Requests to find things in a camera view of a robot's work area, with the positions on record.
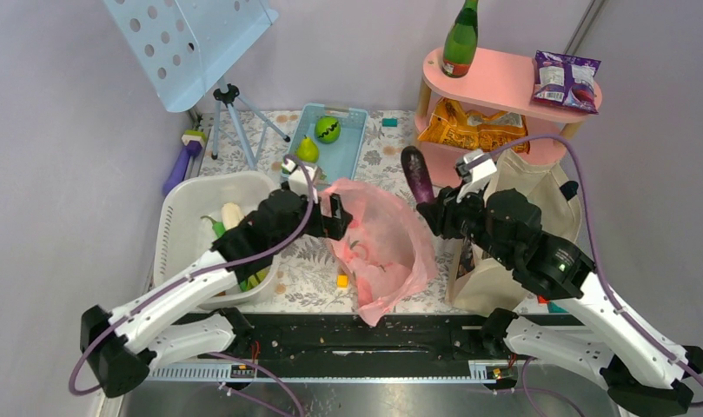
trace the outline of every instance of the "floral tablecloth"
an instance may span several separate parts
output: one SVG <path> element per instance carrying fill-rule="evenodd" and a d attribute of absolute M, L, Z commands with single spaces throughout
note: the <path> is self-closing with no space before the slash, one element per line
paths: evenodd
<path fill-rule="evenodd" d="M 256 149 L 262 135 L 262 120 L 249 111 L 242 111 L 239 114 L 247 137 Z M 300 111 L 265 113 L 273 123 L 290 136 L 295 132 L 300 114 Z M 381 119 L 384 117 L 397 118 L 397 127 L 383 128 Z M 216 131 L 217 129 L 212 129 L 208 150 L 212 149 Z M 257 168 L 279 183 L 280 160 L 287 153 L 289 145 L 271 129 L 267 129 L 266 135 L 264 150 L 259 155 Z M 415 122 L 412 111 L 370 111 L 361 158 L 354 179 L 386 189 L 413 207 L 414 199 L 400 166 L 400 152 L 410 143 L 414 135 Z M 227 114 L 221 114 L 219 141 L 218 158 L 213 160 L 209 152 L 206 152 L 200 175 L 228 174 L 249 169 Z M 463 310 L 451 308 L 444 301 L 448 268 L 454 259 L 455 242 L 436 239 L 434 245 L 438 276 L 430 282 L 425 291 L 409 296 L 397 304 L 396 313 L 466 313 Z M 336 286 L 337 263 L 324 242 L 313 237 L 303 237 L 284 249 L 278 259 L 280 267 L 272 298 L 259 304 L 243 305 L 242 311 L 350 313 L 355 310 L 355 288 L 353 285 L 345 289 L 339 289 Z M 522 314 L 547 313 L 545 306 L 539 305 L 532 295 L 528 296 L 516 311 Z"/>

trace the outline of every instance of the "pink shelf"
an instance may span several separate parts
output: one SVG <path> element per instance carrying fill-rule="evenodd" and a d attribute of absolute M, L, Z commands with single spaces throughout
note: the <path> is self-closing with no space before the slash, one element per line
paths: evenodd
<path fill-rule="evenodd" d="M 531 103 L 535 82 L 533 58 L 479 48 L 468 74 L 462 78 L 450 78 L 441 71 L 441 55 L 442 48 L 439 48 L 426 56 L 423 62 L 423 82 L 439 96 L 469 103 L 464 106 L 465 109 L 473 107 L 485 113 L 485 109 L 518 113 L 526 117 L 528 133 L 531 135 L 559 134 L 561 128 L 556 123 L 581 123 L 590 116 Z M 598 109 L 602 102 L 599 85 L 595 85 L 595 93 Z M 418 109 L 415 114 L 418 133 L 428 126 L 430 113 L 438 99 L 438 96 L 431 96 L 427 111 L 423 113 Z M 420 142 L 418 147 L 425 156 L 433 184 L 441 187 L 455 187 L 459 184 L 460 179 L 454 171 L 454 165 L 467 150 L 429 142 Z M 540 139 L 530 143 L 528 154 L 520 155 L 533 165 L 545 165 L 559 161 L 565 153 L 566 149 L 556 141 Z"/>
<path fill-rule="evenodd" d="M 585 121 L 589 115 L 531 103 L 535 84 L 533 58 L 478 48 L 468 74 L 462 78 L 445 76 L 441 71 L 443 48 L 426 56 L 422 76 L 430 89 L 441 96 L 492 109 L 512 111 L 557 123 Z M 602 92 L 595 84 L 597 109 Z"/>
<path fill-rule="evenodd" d="M 552 133 L 558 135 L 560 127 L 553 122 L 542 119 L 528 117 L 527 132 L 530 135 L 542 133 Z M 428 121 L 423 122 L 421 118 L 415 118 L 415 127 L 418 133 L 428 126 Z M 455 148 L 453 146 L 441 145 L 439 143 L 420 142 L 418 143 L 422 154 L 425 156 L 425 163 L 430 172 L 430 180 L 439 187 L 459 185 L 461 179 L 454 169 L 456 161 L 469 152 L 467 149 Z M 539 139 L 530 142 L 530 152 L 518 154 L 526 162 L 533 165 L 546 165 L 559 161 L 566 154 L 566 148 L 553 139 Z"/>

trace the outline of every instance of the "pink plastic bag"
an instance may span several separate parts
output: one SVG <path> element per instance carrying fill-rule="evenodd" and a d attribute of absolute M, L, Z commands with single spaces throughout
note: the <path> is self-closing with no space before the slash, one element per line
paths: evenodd
<path fill-rule="evenodd" d="M 342 178 L 322 192 L 326 204 L 331 193 L 341 196 L 354 220 L 343 239 L 327 242 L 355 279 L 359 316 L 375 326 L 398 301 L 437 276 L 432 234 L 401 198 L 374 185 Z"/>

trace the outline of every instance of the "bottle label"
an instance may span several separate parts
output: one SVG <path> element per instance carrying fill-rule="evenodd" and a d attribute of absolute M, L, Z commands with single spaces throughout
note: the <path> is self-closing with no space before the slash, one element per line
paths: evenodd
<path fill-rule="evenodd" d="M 443 73 L 447 76 L 465 76 L 469 67 L 471 67 L 470 63 L 451 63 L 443 59 Z"/>

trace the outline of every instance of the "green pear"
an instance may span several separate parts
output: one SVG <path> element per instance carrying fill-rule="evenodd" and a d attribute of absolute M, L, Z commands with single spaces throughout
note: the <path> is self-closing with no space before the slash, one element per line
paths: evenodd
<path fill-rule="evenodd" d="M 308 136 L 305 136 L 300 141 L 300 146 L 297 148 L 297 157 L 305 162 L 316 163 L 318 158 L 321 156 L 321 150 L 318 149 L 318 145 L 313 142 Z"/>

